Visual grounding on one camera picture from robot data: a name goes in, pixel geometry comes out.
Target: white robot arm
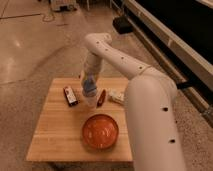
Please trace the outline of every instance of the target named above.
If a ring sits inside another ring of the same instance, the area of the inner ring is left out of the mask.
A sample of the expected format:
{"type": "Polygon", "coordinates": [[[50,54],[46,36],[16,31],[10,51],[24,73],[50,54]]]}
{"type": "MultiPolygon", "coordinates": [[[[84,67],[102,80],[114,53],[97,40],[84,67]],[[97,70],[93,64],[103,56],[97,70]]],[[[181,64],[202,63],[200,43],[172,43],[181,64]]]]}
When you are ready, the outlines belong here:
{"type": "Polygon", "coordinates": [[[165,74],[110,46],[107,33],[89,34],[85,75],[98,75],[105,59],[130,81],[124,108],[136,171],[186,171],[172,111],[175,83],[165,74]]]}

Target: cable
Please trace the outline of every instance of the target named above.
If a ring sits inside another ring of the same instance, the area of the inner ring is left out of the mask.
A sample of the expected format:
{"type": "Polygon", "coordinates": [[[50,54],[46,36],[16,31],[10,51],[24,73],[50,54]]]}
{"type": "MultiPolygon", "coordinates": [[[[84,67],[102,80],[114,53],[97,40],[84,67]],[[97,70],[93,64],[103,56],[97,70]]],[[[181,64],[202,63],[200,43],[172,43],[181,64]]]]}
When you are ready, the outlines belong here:
{"type": "Polygon", "coordinates": [[[2,11],[2,13],[0,15],[0,20],[13,19],[13,18],[22,18],[22,17],[32,17],[32,16],[38,16],[38,15],[43,15],[43,17],[42,17],[42,21],[43,22],[52,22],[52,21],[55,20],[55,15],[54,15],[54,13],[53,13],[53,11],[52,11],[50,6],[49,6],[49,10],[50,10],[49,13],[51,14],[52,17],[49,20],[45,19],[47,17],[45,13],[36,13],[36,14],[26,14],[26,15],[16,15],[16,16],[10,16],[10,17],[3,17],[4,13],[5,13],[5,11],[6,11],[7,7],[8,7],[9,2],[10,2],[10,0],[7,0],[5,6],[3,8],[3,11],[2,11]]]}
{"type": "Polygon", "coordinates": [[[10,2],[10,0],[7,0],[6,4],[4,5],[3,11],[2,11],[1,16],[0,16],[0,20],[3,18],[4,12],[5,12],[5,10],[7,9],[7,6],[8,6],[8,4],[9,4],[9,2],[10,2]]]}

